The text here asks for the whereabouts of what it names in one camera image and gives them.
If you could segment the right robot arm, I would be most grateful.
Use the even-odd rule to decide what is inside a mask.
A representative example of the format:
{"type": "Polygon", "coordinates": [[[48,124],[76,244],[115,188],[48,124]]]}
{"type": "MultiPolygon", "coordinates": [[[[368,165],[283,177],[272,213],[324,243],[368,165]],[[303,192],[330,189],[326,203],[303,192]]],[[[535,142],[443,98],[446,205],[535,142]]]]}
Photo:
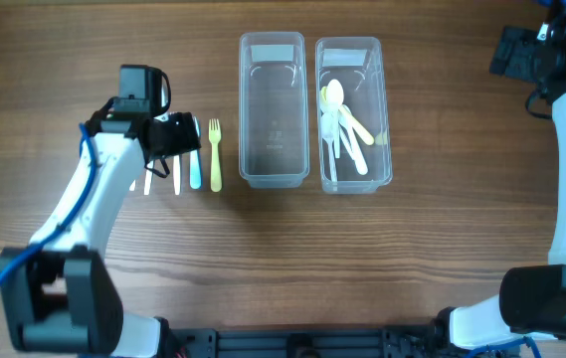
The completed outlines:
{"type": "Polygon", "coordinates": [[[540,98],[551,109],[537,115],[553,123],[558,144],[557,220],[548,262],[512,268],[498,295],[441,311],[427,336],[432,355],[476,357],[566,341],[566,0],[544,5],[548,13],[539,30],[503,29],[489,71],[534,84],[525,104],[540,98]]]}

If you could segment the translucent white plastic spoon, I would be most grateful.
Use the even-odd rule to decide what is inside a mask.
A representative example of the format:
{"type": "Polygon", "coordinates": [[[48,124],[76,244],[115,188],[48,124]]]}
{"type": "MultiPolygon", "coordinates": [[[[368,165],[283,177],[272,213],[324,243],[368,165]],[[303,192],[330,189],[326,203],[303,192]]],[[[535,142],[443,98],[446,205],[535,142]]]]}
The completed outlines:
{"type": "Polygon", "coordinates": [[[337,79],[332,79],[328,83],[328,85],[326,86],[325,98],[333,119],[334,155],[336,159],[339,159],[341,155],[339,109],[343,103],[344,98],[343,88],[340,81],[338,81],[337,79]]]}

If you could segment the yellow plastic spoon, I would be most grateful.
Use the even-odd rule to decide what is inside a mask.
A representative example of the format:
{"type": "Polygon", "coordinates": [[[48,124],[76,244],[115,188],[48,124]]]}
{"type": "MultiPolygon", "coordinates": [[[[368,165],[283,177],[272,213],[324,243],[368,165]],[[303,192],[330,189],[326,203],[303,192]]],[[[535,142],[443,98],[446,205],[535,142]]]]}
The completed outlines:
{"type": "MultiPolygon", "coordinates": [[[[322,87],[319,92],[320,100],[319,100],[319,107],[323,113],[327,111],[327,87],[322,87]]],[[[357,134],[361,137],[363,142],[366,145],[372,145],[375,141],[374,137],[370,134],[370,132],[348,111],[345,109],[345,119],[344,122],[346,124],[350,124],[352,128],[357,132],[357,134]]]]}

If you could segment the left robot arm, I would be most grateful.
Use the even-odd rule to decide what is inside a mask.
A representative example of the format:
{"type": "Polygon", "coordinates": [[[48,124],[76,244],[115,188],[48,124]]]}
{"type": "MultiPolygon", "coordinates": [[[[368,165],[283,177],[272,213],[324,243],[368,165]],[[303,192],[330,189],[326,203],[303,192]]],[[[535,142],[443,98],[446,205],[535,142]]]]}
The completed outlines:
{"type": "Polygon", "coordinates": [[[162,318],[125,312],[103,262],[131,184],[151,163],[200,148],[194,118],[172,112],[167,75],[119,69],[118,94],[80,125],[79,162],[62,198],[23,248],[0,254],[9,337],[23,352],[171,357],[162,318]]]}

